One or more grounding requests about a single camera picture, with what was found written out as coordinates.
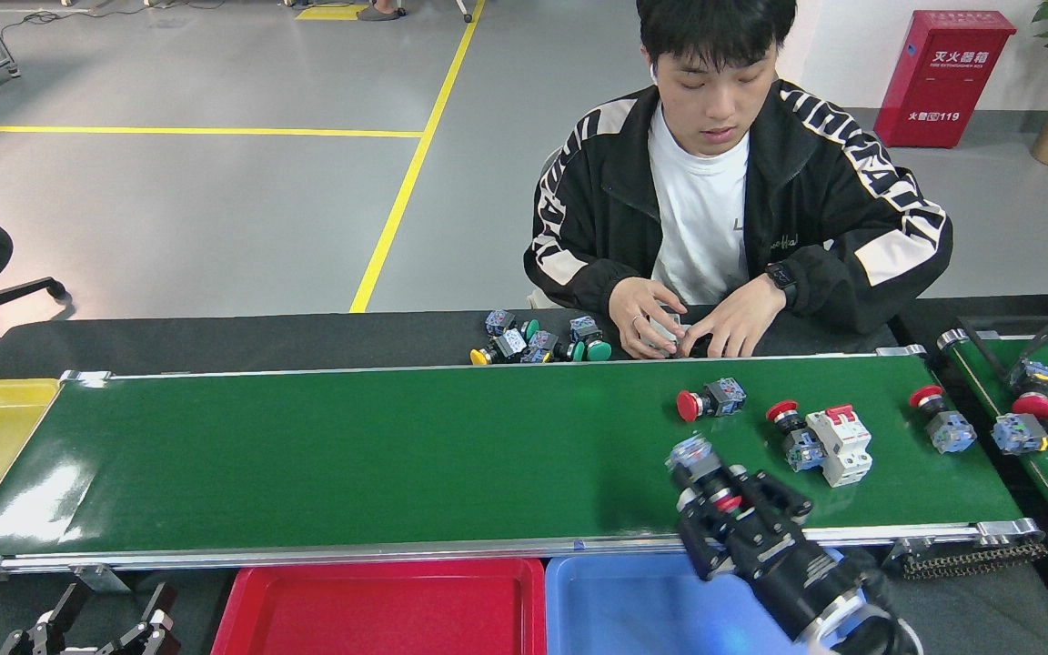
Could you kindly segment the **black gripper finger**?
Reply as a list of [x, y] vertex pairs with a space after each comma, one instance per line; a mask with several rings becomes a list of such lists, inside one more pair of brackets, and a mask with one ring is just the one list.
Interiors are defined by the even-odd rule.
[[28, 630], [14, 630], [1, 646], [1, 654], [64, 654], [66, 634], [74, 627], [92, 591], [82, 583], [72, 583], [54, 608], [43, 613]]
[[179, 639], [172, 634], [169, 611], [177, 601], [177, 592], [169, 584], [158, 584], [140, 621], [119, 638], [121, 654], [178, 654]]

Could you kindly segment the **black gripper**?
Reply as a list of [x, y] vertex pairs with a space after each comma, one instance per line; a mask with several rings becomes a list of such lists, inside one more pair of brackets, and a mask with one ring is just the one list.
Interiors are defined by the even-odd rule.
[[790, 638], [827, 638], [861, 618], [869, 602], [856, 567], [833, 559], [795, 525], [770, 528], [752, 514], [762, 505], [803, 525], [811, 499], [764, 470], [732, 470], [732, 480], [741, 497], [732, 532], [725, 519], [739, 509], [739, 495], [721, 490], [711, 500], [692, 488], [679, 495], [677, 531], [696, 576], [711, 581], [736, 571]]

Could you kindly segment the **person's left hand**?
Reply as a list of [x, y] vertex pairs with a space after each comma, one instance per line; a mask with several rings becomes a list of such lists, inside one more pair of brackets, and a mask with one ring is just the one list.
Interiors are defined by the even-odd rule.
[[709, 339], [709, 358], [752, 356], [779, 312], [786, 306], [785, 291], [769, 274], [760, 274], [737, 287], [707, 316], [691, 325], [679, 341], [679, 354], [687, 357], [699, 340]]

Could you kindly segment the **person's right hand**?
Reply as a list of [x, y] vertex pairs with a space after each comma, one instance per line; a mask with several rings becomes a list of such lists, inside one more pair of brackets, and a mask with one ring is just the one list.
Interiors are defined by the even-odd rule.
[[665, 359], [685, 352], [686, 331], [673, 315], [685, 314], [680, 298], [656, 279], [627, 277], [609, 297], [609, 316], [633, 359]]

